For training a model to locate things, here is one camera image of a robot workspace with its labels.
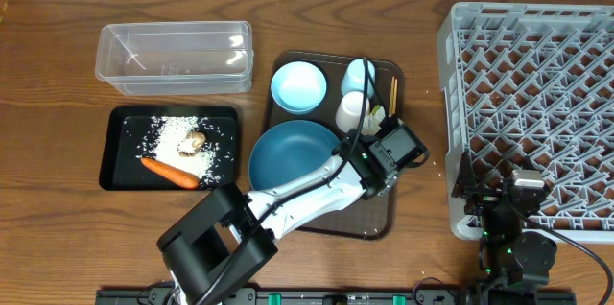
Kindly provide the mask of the white tissue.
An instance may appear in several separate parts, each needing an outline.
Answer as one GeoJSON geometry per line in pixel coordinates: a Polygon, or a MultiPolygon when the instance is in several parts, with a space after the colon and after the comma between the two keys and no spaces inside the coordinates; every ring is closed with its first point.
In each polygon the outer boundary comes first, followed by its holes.
{"type": "Polygon", "coordinates": [[[377,105],[364,119],[361,134],[375,135],[381,129],[381,124],[385,116],[384,109],[380,105],[377,105]]]}

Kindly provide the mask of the light blue plastic cup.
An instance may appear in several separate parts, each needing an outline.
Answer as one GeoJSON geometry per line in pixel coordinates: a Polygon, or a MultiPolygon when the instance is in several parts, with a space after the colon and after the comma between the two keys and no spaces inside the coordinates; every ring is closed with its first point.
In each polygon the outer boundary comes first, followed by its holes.
{"type": "MultiPolygon", "coordinates": [[[[367,68],[370,77],[376,79],[375,66],[367,61],[367,68]]],[[[363,59],[352,60],[345,70],[345,74],[342,78],[341,92],[346,95],[352,91],[363,91],[365,81],[365,64],[363,59]]],[[[367,96],[371,99],[374,95],[374,83],[370,83],[367,86],[367,96]]]]}

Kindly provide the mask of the light blue rice bowl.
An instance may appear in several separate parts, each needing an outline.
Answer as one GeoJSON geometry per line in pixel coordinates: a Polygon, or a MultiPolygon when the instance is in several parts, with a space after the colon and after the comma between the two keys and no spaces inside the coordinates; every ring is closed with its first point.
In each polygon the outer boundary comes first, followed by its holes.
{"type": "Polygon", "coordinates": [[[289,62],[272,76],[273,100],[282,109],[295,115],[313,111],[323,101],[326,92],[324,73],[309,62],[289,62]]]}

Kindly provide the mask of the blue plate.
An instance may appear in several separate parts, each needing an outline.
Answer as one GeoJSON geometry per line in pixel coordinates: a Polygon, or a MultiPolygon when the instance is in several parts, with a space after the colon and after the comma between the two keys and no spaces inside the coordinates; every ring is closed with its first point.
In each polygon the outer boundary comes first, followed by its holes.
{"type": "Polygon", "coordinates": [[[267,130],[252,149],[248,175],[252,190],[283,185],[320,167],[340,139],[316,122],[293,120],[267,130]]]}

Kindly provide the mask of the brown food scrap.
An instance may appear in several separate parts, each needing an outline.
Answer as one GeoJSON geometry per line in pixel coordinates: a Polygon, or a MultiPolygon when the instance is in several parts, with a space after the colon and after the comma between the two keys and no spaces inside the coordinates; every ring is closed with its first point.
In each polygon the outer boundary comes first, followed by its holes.
{"type": "Polygon", "coordinates": [[[206,142],[203,132],[192,130],[177,144],[177,153],[182,157],[194,156],[200,152],[206,142]]]}

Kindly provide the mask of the orange carrot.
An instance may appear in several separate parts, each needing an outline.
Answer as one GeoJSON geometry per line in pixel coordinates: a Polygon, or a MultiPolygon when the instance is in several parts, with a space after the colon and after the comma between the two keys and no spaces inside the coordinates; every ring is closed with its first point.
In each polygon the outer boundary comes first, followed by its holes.
{"type": "Polygon", "coordinates": [[[196,176],[158,160],[145,157],[141,159],[141,163],[150,171],[166,178],[180,188],[194,190],[200,185],[200,180],[196,176]]]}

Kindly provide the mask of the pile of white rice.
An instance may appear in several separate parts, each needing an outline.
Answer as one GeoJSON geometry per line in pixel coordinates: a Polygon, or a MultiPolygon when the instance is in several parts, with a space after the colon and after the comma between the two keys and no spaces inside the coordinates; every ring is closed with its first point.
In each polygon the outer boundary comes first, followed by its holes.
{"type": "Polygon", "coordinates": [[[196,176],[203,188],[229,182],[236,173],[237,122],[230,117],[151,116],[137,146],[138,158],[152,158],[196,176]],[[192,130],[203,132],[206,142],[199,153],[182,157],[177,144],[192,130]]]}

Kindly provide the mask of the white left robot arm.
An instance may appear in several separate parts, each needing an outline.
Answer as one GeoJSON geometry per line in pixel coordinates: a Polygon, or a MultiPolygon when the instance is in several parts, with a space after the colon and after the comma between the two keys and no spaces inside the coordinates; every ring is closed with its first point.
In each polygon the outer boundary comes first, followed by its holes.
{"type": "Polygon", "coordinates": [[[411,135],[389,117],[375,135],[354,132],[306,176],[268,190],[242,193],[230,183],[212,191],[157,241],[186,302],[224,301],[271,260],[283,236],[387,191],[401,168],[387,144],[411,135]]]}

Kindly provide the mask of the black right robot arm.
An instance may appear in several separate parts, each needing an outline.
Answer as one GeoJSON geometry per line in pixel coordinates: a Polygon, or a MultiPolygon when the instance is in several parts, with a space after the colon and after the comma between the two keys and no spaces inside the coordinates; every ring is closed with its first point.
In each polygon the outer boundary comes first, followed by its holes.
{"type": "Polygon", "coordinates": [[[527,159],[499,185],[476,180],[470,154],[464,152],[452,196],[466,200],[464,213],[478,216],[479,266],[487,278],[466,287],[459,304],[536,304],[537,288],[549,282],[556,243],[535,231],[524,231],[524,219],[536,213],[547,196],[541,173],[527,159]]]}

